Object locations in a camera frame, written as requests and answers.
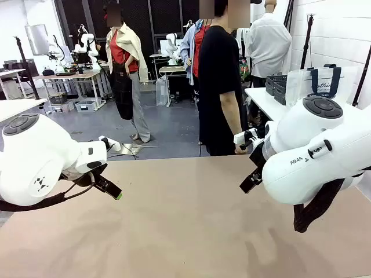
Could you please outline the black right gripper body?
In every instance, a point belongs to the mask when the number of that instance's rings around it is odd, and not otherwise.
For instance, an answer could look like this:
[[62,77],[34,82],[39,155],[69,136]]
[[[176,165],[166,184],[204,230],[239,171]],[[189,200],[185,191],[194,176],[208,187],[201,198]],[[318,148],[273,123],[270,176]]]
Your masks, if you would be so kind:
[[265,158],[263,156],[264,139],[259,138],[252,142],[252,153],[250,154],[250,160],[257,166],[257,172],[261,174],[265,165]]

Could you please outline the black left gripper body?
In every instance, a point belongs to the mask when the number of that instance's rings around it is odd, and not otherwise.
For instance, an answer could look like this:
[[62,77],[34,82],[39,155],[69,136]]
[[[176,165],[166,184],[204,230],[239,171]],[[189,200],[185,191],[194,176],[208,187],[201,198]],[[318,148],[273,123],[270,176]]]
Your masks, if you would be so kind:
[[60,174],[61,180],[68,180],[76,183],[78,186],[87,187],[92,184],[97,187],[107,187],[108,180],[101,174],[107,168],[108,164],[102,164],[94,169],[90,169],[87,173],[73,173],[70,171],[63,171]]

